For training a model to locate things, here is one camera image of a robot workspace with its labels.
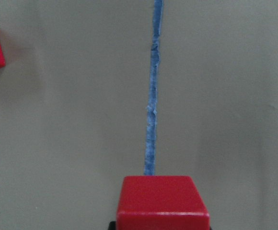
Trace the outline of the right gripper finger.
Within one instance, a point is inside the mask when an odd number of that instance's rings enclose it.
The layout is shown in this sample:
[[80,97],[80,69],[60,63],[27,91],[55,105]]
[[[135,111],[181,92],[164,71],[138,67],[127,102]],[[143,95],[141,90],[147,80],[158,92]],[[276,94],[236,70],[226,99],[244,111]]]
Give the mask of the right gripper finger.
[[108,230],[116,230],[116,222],[111,221],[108,225]]

